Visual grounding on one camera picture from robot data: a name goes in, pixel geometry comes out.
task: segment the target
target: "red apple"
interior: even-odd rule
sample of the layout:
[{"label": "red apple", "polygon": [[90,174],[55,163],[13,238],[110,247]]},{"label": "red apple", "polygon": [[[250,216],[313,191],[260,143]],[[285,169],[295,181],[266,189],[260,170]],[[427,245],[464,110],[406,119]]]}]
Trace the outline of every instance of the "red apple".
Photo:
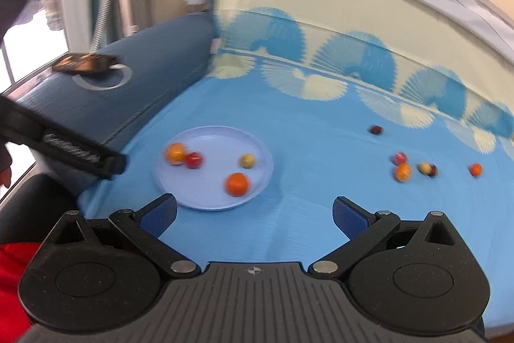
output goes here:
[{"label": "red apple", "polygon": [[189,153],[186,156],[186,166],[189,169],[198,169],[204,163],[204,156],[201,155],[198,151],[194,151],[193,153]]}]

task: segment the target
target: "plate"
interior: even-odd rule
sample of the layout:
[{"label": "plate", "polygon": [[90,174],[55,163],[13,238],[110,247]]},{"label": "plate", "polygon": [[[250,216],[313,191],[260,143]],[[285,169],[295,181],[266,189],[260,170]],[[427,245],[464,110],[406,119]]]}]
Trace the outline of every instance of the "plate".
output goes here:
[{"label": "plate", "polygon": [[[176,135],[169,142],[172,143],[182,143],[188,153],[199,151],[204,156],[204,164],[198,169],[169,164],[164,151],[159,158],[158,185],[185,207],[204,211],[234,208],[260,194],[271,179],[273,159],[268,148],[258,138],[237,128],[192,128]],[[255,155],[256,163],[251,169],[239,166],[239,159],[245,153]],[[244,173],[251,181],[250,190],[244,196],[231,196],[225,191],[225,180],[234,172]]]}]

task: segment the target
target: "window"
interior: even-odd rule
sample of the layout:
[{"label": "window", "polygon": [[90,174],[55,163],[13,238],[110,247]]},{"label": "window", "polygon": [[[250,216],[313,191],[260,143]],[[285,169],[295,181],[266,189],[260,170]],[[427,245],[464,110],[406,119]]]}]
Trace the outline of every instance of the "window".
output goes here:
[{"label": "window", "polygon": [[[50,62],[68,51],[64,31],[51,31],[45,12],[39,11],[29,23],[7,31],[0,52],[0,93],[9,94],[24,88],[29,80],[48,68]],[[25,145],[7,144],[12,157],[12,185],[34,164]],[[7,193],[0,187],[0,199]]]}]

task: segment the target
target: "phone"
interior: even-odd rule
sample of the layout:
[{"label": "phone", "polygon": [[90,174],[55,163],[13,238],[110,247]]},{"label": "phone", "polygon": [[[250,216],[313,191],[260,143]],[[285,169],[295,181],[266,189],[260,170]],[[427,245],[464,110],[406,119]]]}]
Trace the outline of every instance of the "phone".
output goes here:
[{"label": "phone", "polygon": [[91,75],[104,73],[119,63],[118,56],[107,54],[68,53],[52,64],[55,72]]}]

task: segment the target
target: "finger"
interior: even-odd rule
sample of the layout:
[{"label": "finger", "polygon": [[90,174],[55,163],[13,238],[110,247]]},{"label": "finger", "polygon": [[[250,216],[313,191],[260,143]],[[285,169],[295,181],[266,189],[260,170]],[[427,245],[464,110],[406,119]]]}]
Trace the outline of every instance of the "finger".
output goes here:
[{"label": "finger", "polygon": [[4,185],[7,189],[11,187],[12,171],[11,168],[5,169],[0,174],[0,186]]}]

